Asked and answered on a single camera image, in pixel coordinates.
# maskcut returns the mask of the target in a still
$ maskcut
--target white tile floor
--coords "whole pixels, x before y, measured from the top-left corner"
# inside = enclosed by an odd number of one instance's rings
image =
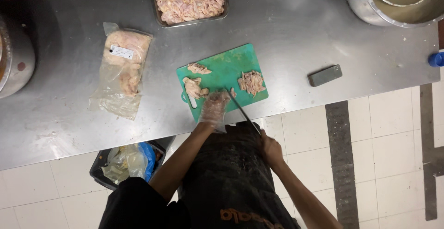
[[[433,101],[435,146],[444,146],[444,82],[433,84]],[[360,228],[444,228],[444,176],[436,178],[438,219],[425,221],[419,87],[353,99],[348,108]],[[336,216],[325,107],[254,121],[277,139],[290,168]],[[176,137],[167,158],[188,135]],[[0,171],[2,228],[97,228],[111,191],[89,176],[95,157],[92,152]],[[273,179],[284,206],[306,228]]]

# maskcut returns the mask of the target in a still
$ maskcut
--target red mark on pot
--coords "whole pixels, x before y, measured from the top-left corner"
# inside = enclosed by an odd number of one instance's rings
[[[24,62],[20,62],[19,65],[17,65],[17,69],[19,71],[23,71],[26,68],[26,64]]]

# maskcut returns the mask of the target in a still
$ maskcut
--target hand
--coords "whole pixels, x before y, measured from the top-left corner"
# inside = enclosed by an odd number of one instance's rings
[[[217,130],[225,131],[223,119],[225,106],[230,101],[227,91],[213,92],[203,103],[199,122],[207,122]]]
[[[275,139],[270,138],[265,133],[265,130],[261,130],[262,145],[260,151],[265,162],[273,169],[275,166],[285,163],[282,156],[282,147]]]

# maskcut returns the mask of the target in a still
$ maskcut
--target knife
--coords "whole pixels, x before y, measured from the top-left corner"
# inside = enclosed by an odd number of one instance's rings
[[[258,131],[259,135],[261,135],[261,131],[253,124],[253,122],[248,118],[247,114],[244,112],[244,110],[241,108],[241,105],[236,101],[236,99],[231,95],[230,91],[228,91],[228,94],[230,95],[231,100],[233,100],[234,104],[241,110],[242,115],[247,120],[247,122],[254,127],[256,131]]]

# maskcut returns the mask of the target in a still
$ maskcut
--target label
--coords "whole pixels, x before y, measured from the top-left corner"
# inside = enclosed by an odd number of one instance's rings
[[[110,54],[132,60],[134,51],[111,45]]]

